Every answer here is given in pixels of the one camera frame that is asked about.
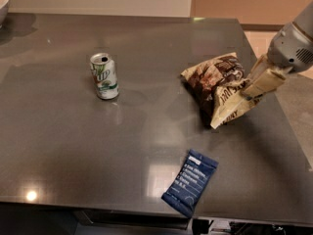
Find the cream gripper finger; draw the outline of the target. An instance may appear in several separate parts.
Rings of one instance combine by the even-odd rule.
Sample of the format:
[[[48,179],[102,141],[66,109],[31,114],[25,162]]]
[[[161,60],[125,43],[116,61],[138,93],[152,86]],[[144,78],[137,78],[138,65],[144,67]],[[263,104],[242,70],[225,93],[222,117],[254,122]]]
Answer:
[[[276,90],[283,85],[286,77],[282,72],[276,69],[267,69],[264,71],[254,72],[248,77],[248,84],[243,94],[248,98],[256,98]]]
[[[268,61],[268,57],[266,54],[261,55],[254,66],[252,67],[248,79],[250,81],[255,81],[258,77],[260,77],[269,67],[271,63]]]

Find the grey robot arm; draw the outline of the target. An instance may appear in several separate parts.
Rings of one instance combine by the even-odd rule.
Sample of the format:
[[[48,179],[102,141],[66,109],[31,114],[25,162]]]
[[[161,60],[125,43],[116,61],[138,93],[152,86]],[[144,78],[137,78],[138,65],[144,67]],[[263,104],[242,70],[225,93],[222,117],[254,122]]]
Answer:
[[[276,90],[292,71],[306,71],[313,65],[313,2],[272,38],[248,77],[243,95],[256,98]]]

